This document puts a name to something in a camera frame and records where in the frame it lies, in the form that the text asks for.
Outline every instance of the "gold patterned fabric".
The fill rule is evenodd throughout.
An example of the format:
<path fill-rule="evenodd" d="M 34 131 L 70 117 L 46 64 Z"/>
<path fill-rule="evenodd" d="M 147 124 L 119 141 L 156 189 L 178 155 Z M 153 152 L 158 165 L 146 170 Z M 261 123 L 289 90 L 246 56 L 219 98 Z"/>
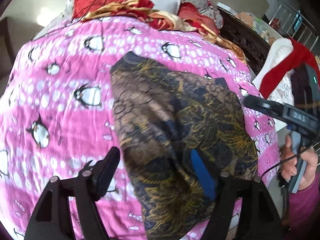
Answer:
<path fill-rule="evenodd" d="M 110 73 L 116 132 L 147 238 L 180 239 L 215 206 L 199 183 L 192 149 L 219 172 L 246 179 L 257 173 L 239 99 L 223 78 L 173 72 L 132 52 Z"/>

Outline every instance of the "metal screw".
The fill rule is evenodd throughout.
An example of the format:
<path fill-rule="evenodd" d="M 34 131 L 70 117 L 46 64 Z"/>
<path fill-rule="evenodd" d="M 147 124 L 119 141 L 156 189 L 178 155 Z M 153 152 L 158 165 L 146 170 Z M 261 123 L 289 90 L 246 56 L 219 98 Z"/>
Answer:
<path fill-rule="evenodd" d="M 254 180 L 255 182 L 261 182 L 261 178 L 258 177 L 258 176 L 254 176 L 254 177 L 253 177 L 253 180 Z"/>
<path fill-rule="evenodd" d="M 220 176 L 223 177 L 223 178 L 227 178 L 227 177 L 229 177 L 229 172 L 227 172 L 227 171 L 222 171 L 222 172 L 220 173 Z"/>
<path fill-rule="evenodd" d="M 59 179 L 58 176 L 53 176 L 53 177 L 50 178 L 50 182 L 52 182 L 52 183 L 56 182 L 58 179 Z"/>
<path fill-rule="evenodd" d="M 92 174 L 91 171 L 84 171 L 84 172 L 82 172 L 82 176 L 84 176 L 84 177 L 89 177 L 91 174 Z"/>

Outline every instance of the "pink sleeve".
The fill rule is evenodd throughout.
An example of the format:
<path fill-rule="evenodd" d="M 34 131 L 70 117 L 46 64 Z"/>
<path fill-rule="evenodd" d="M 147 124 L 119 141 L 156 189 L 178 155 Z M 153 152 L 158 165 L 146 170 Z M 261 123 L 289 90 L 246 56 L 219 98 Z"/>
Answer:
<path fill-rule="evenodd" d="M 315 180 L 309 187 L 289 196 L 291 228 L 289 239 L 301 239 L 308 233 L 312 226 L 308 222 L 319 201 L 319 173 L 317 173 Z"/>

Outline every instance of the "penguin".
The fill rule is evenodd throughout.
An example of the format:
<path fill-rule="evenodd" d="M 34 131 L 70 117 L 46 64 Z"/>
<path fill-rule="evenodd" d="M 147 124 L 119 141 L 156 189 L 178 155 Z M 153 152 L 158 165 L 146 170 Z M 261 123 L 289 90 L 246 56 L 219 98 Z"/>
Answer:
<path fill-rule="evenodd" d="M 57 63 L 49 64 L 44 68 L 49 75 L 56 75 L 60 71 L 60 66 Z"/>
<path fill-rule="evenodd" d="M 259 125 L 259 123 L 258 123 L 257 119 L 255 119 L 255 121 L 254 121 L 254 127 L 255 127 L 255 128 L 257 128 L 257 129 L 258 129 L 258 131 L 261 131 L 261 129 L 260 129 L 260 125 Z"/>
<path fill-rule="evenodd" d="M 270 118 L 268 118 L 268 125 L 270 125 L 271 127 L 273 127 L 273 122 L 271 121 Z"/>
<path fill-rule="evenodd" d="M 15 228 L 13 229 L 13 231 L 14 231 L 14 233 L 16 234 L 16 237 L 17 237 L 19 240 L 24 240 L 24 235 L 23 235 L 23 234 L 18 233 Z"/>
<path fill-rule="evenodd" d="M 18 86 L 16 86 L 12 90 L 12 92 L 10 93 L 9 106 L 11 106 L 12 104 L 14 104 L 17 101 L 19 90 L 20 90 L 20 84 Z"/>
<path fill-rule="evenodd" d="M 236 62 L 232 59 L 232 58 L 230 58 L 230 57 L 227 57 L 227 61 L 234 67 L 234 68 L 236 68 L 237 67 L 237 64 L 236 64 Z"/>
<path fill-rule="evenodd" d="M 87 38 L 84 41 L 84 46 L 91 51 L 102 51 L 104 50 L 103 38 L 102 36 Z"/>
<path fill-rule="evenodd" d="M 170 44 L 169 42 L 166 42 L 161 46 L 161 49 L 163 52 L 168 54 L 171 58 L 181 58 L 180 57 L 180 50 L 178 45 Z"/>
<path fill-rule="evenodd" d="M 212 79 L 212 76 L 209 75 L 209 73 L 207 72 L 207 70 L 205 69 L 206 74 L 204 75 L 205 78 L 207 79 Z"/>
<path fill-rule="evenodd" d="M 6 150 L 0 151 L 0 177 L 4 178 L 4 176 L 9 178 L 8 152 Z"/>
<path fill-rule="evenodd" d="M 87 87 L 88 84 L 82 85 L 73 93 L 76 100 L 82 106 L 89 108 L 89 106 L 101 106 L 101 88 Z"/>
<path fill-rule="evenodd" d="M 227 71 L 229 72 L 229 70 L 226 68 L 226 66 L 224 65 L 224 63 L 222 62 L 221 59 L 219 59 L 220 65 Z"/>
<path fill-rule="evenodd" d="M 140 31 L 139 29 L 135 28 L 134 26 L 126 29 L 125 31 L 129 31 L 129 32 L 131 32 L 132 34 L 135 34 L 135 35 L 142 34 L 142 31 Z"/>
<path fill-rule="evenodd" d="M 37 121 L 34 121 L 31 128 L 26 129 L 28 133 L 31 133 L 32 138 L 36 142 L 39 148 L 46 148 L 49 144 L 50 137 L 47 127 L 42 123 L 41 116 Z"/>
<path fill-rule="evenodd" d="M 41 47 L 34 47 L 30 50 L 30 52 L 28 54 L 28 58 L 31 60 L 31 62 L 34 62 L 39 59 L 40 49 L 41 49 Z"/>
<path fill-rule="evenodd" d="M 193 45 L 199 47 L 199 48 L 202 48 L 202 46 L 199 43 L 197 43 L 197 42 L 195 42 L 193 40 L 190 40 L 189 42 L 192 43 Z"/>
<path fill-rule="evenodd" d="M 244 96 L 244 97 L 247 97 L 249 95 L 249 93 L 247 92 L 247 90 L 245 90 L 244 88 L 242 88 L 240 85 L 239 86 L 239 89 L 240 89 L 240 92 L 241 94 Z"/>
<path fill-rule="evenodd" d="M 265 135 L 265 138 L 266 138 L 266 143 L 270 144 L 271 141 L 270 141 L 270 138 L 269 138 L 269 135 L 268 135 L 268 134 Z"/>

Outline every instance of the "bed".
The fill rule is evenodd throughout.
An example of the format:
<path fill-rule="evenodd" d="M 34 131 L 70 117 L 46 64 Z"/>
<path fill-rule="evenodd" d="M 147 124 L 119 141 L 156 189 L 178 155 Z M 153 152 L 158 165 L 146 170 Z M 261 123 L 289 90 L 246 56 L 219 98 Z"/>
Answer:
<path fill-rule="evenodd" d="M 124 16 L 74 22 L 72 8 L 73 0 L 68 0 L 65 11 L 21 48 L 0 100 L 0 191 L 4 200 L 0 219 L 14 239 L 23 239 L 50 177 L 76 176 L 85 163 L 104 158 L 112 146 L 119 147 L 109 69 L 127 52 L 154 59 L 172 71 L 223 77 L 240 100 L 245 93 L 260 96 L 247 65 L 232 51 L 203 40 L 199 33 L 160 32 Z M 258 149 L 261 175 L 279 160 L 274 121 L 245 108 L 244 120 Z M 264 177 L 266 185 L 275 173 Z M 146 239 L 141 204 L 122 158 L 97 207 L 110 237 Z M 240 207 L 238 201 L 231 228 L 237 224 Z M 72 198 L 70 210 L 76 238 L 82 239 Z M 182 239 L 199 239 L 206 224 L 198 223 Z"/>

